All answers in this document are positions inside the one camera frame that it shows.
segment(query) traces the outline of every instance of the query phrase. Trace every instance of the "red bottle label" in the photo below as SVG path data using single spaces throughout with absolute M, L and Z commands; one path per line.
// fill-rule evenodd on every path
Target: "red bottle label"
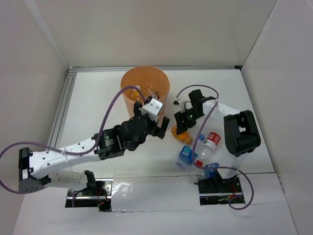
M 220 142 L 221 137 L 215 132 L 211 132 L 206 139 L 211 140 L 212 142 L 214 142 L 215 145 L 217 145 Z

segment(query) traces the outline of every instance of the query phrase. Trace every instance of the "bottle cap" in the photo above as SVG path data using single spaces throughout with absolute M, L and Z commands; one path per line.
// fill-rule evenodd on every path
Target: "bottle cap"
M 205 135 L 204 134 L 200 134 L 199 135 L 199 140 L 201 140 L 201 141 L 205 140 Z
M 184 142 L 187 144 L 187 145 L 190 145 L 192 143 L 192 138 L 191 137 L 186 137 Z
M 203 165 L 203 163 L 202 163 L 201 161 L 197 160 L 197 161 L 196 161 L 196 165 L 198 165 L 198 166 L 202 166 L 202 165 Z

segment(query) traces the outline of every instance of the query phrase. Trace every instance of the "wire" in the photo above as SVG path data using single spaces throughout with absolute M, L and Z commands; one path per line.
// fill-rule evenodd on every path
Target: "wire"
M 88 154 L 90 153 L 92 150 L 94 150 L 99 142 L 100 142 L 100 138 L 101 138 L 101 134 L 103 132 L 103 128 L 104 128 L 104 125 L 108 119 L 108 116 L 109 116 L 109 113 L 114 105 L 114 103 L 116 102 L 117 98 L 125 91 L 125 90 L 128 90 L 128 89 L 135 89 L 139 92 L 139 94 L 141 95 L 141 97 L 143 98 L 143 100 L 145 100 L 145 97 L 144 95 L 142 94 L 142 92 L 140 91 L 140 89 L 138 89 L 137 87 L 135 86 L 126 86 L 124 87 L 123 89 L 121 89 L 115 96 L 114 98 L 112 99 L 111 103 L 109 104 L 109 107 L 108 107 L 108 110 L 106 112 L 106 114 L 104 115 L 103 117 L 103 120 L 102 120 L 102 123 L 101 123 L 101 126 L 100 126 L 100 130 L 99 130 L 99 135 L 97 137 L 97 140 L 95 141 L 93 147 L 91 147 L 91 149 L 85 151 L 85 152 L 67 152 L 65 151 L 64 154 L 67 154 L 67 155 L 72 155 L 72 156 L 81 156 L 81 155 L 84 155 L 84 154 Z M 48 146 L 48 145 L 45 145 L 45 144 L 42 144 L 42 143 L 38 143 L 38 142 L 32 142 L 32 141 L 21 141 L 21 142 L 16 142 L 16 143 L 13 143 L 9 146 L 7 146 L 1 153 L 0 153 L 0 159 L 2 158 L 2 156 L 5 154 L 5 152 L 7 150 L 9 150 L 10 148 L 14 147 L 14 146 L 17 146 L 17 145 L 21 145 L 21 144 L 27 144 L 27 145 L 34 145 L 34 146 L 38 146 L 38 147 L 42 147 L 42 148 L 47 148 L 49 150 L 52 150 L 52 151 L 55 151 L 57 153 L 63 153 L 62 150 L 60 149 L 57 149 L 57 148 L 54 148 L 54 147 L 51 147 L 51 146 Z M 23 192 L 19 192 L 19 191 L 15 191 L 13 189 L 10 189 L 8 186 L 6 186 L 2 180 L 0 179 L 0 185 L 7 191 L 11 192 L 11 193 L 15 193 L 15 194 L 24 194 Z
M 100 199 L 99 199 L 99 191 L 98 191 L 98 189 L 96 188 L 96 190 L 97 190 L 97 198 L 98 198 L 98 203 L 100 203 Z
M 197 146 L 197 142 L 198 142 L 199 136 L 200 136 L 200 134 L 201 134 L 201 132 L 202 132 L 202 130 L 203 130 L 203 128 L 204 128 L 204 126 L 205 126 L 207 120 L 209 119 L 209 117 L 210 117 L 211 114 L 213 113 L 214 109 L 216 108 L 217 102 L 218 102 L 218 98 L 219 98 L 220 95 L 219 95 L 218 91 L 215 90 L 215 89 L 212 88 L 212 87 L 209 87 L 209 86 L 206 86 L 206 85 L 190 85 L 190 86 L 187 86 L 187 87 L 183 88 L 183 89 L 177 94 L 176 98 L 178 98 L 178 96 L 179 96 L 184 90 L 186 90 L 186 89 L 189 88 L 189 87 L 207 87 L 207 88 L 213 90 L 213 91 L 216 93 L 216 102 L 215 102 L 215 104 L 213 105 L 213 107 L 212 107 L 212 109 L 210 110 L 210 112 L 208 113 L 208 115 L 205 117 L 205 119 L 204 119 L 204 121 L 203 121 L 203 123 L 202 123 L 202 125 L 201 125 L 201 127 L 200 127 L 200 129 L 199 129 L 199 132 L 197 133 L 196 139 L 195 139 L 195 141 L 194 141 L 194 146 L 193 146 L 193 148 L 192 148 L 192 164 L 193 164 L 196 168 L 203 169 L 203 170 L 228 169 L 228 170 L 239 171 L 239 172 L 246 178 L 246 180 L 248 181 L 248 183 L 249 183 L 249 185 L 250 185 L 250 187 L 251 187 L 251 198 L 250 198 L 249 202 L 248 202 L 245 206 L 243 206 L 243 207 L 241 207 L 241 208 L 236 208 L 236 207 L 233 207 L 233 206 L 231 205 L 231 202 L 232 202 L 232 200 L 241 197 L 241 195 L 237 195 L 237 196 L 234 196 L 234 197 L 232 197 L 232 198 L 229 199 L 228 205 L 229 205 L 232 209 L 238 210 L 238 211 L 243 210 L 243 209 L 246 209 L 248 206 L 251 205 L 251 203 L 252 203 L 252 201 L 253 201 L 253 198 L 254 198 L 254 188 L 253 188 L 253 185 L 252 185 L 250 179 L 248 178 L 248 176 L 247 176 L 243 171 L 241 171 L 241 170 L 239 170 L 239 169 L 236 169 L 236 168 L 234 168 L 234 167 L 228 167 L 228 166 L 203 167 L 203 166 L 198 166 L 198 165 L 196 165 L 196 163 L 195 163 L 195 149 L 196 149 L 196 146 Z
M 187 88 L 190 88 L 190 87 L 206 87 L 206 88 L 208 88 L 208 89 L 213 90 L 213 91 L 216 93 L 216 95 L 217 95 L 216 99 L 219 98 L 219 93 L 218 93 L 217 90 L 215 90 L 213 87 L 210 87 L 210 86 L 207 86 L 207 85 L 201 85 L 201 84 L 190 85 L 190 86 L 187 86 L 187 87 L 183 88 L 180 92 L 178 92 L 178 94 L 177 94 L 177 96 L 176 96 L 175 98 L 178 98 L 178 96 L 179 96 L 184 90 L 186 90 Z
M 72 207 L 74 207 L 74 200 L 75 200 L 76 196 L 77 196 L 80 192 L 81 192 L 81 190 L 80 190 L 80 191 L 75 191 L 75 190 L 74 190 L 74 196 L 72 197 Z

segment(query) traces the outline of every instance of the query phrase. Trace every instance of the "yellow object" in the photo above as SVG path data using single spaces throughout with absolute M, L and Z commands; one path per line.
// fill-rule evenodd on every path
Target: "yellow object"
M 177 127 L 176 126 L 173 126 L 172 128 L 172 134 L 173 136 L 179 140 L 179 141 L 183 141 L 185 142 L 187 145 L 190 145 L 192 143 L 192 138 L 190 137 L 190 135 L 188 134 L 188 132 L 184 132 L 184 133 L 181 133 L 180 135 L 177 135 L 176 134 L 176 131 L 177 131 Z
M 133 101 L 140 101 L 141 103 L 143 103 L 143 99 L 141 97 L 141 95 L 139 94 L 139 92 L 135 89 L 133 89 L 133 93 L 131 94 L 131 98 Z

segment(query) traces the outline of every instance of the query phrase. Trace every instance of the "white robotic arm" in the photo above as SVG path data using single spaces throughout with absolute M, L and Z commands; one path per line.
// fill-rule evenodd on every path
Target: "white robotic arm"
M 124 155 L 126 149 L 135 151 L 145 142 L 148 135 L 164 138 L 169 119 L 164 117 L 162 126 L 157 126 L 162 109 L 163 104 L 156 99 L 152 99 L 144 106 L 137 102 L 134 105 L 134 117 L 129 121 L 112 129 L 103 130 L 102 133 L 97 133 L 85 141 L 61 148 L 61 153 L 51 150 L 32 152 L 29 148 L 20 149 L 19 192 L 32 193 L 46 187 L 72 188 L 76 191 L 85 188 L 86 191 L 93 190 L 95 178 L 91 171 L 78 173 L 62 169 L 119 157 Z M 92 151 L 87 154 L 77 154 L 89 149 Z

